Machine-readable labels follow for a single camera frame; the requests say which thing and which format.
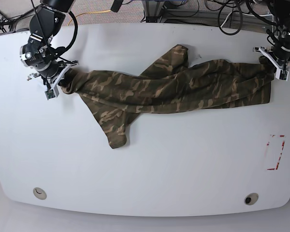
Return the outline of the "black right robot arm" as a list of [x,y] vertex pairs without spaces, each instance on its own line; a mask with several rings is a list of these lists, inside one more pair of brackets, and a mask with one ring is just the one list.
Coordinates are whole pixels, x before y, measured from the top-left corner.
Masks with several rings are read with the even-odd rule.
[[[36,71],[28,76],[28,80],[42,79],[44,93],[49,100],[58,97],[58,85],[65,73],[78,64],[77,60],[70,61],[62,57],[76,41],[78,24],[71,12],[73,0],[42,0],[40,3],[33,7],[34,16],[29,23],[30,37],[27,44],[20,48],[20,60],[24,66]],[[72,40],[67,47],[53,48],[51,41],[59,33],[66,14],[74,23]]]

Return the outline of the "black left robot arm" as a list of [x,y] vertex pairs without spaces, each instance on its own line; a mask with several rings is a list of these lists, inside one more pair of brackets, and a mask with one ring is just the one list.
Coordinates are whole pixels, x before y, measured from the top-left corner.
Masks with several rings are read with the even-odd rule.
[[272,26],[272,30],[267,30],[268,38],[272,39],[272,47],[254,47],[256,52],[267,57],[276,68],[275,78],[288,81],[290,64],[290,0],[266,0],[269,11],[273,15],[270,21],[257,14],[251,8],[249,1],[246,1],[249,11],[262,22]]

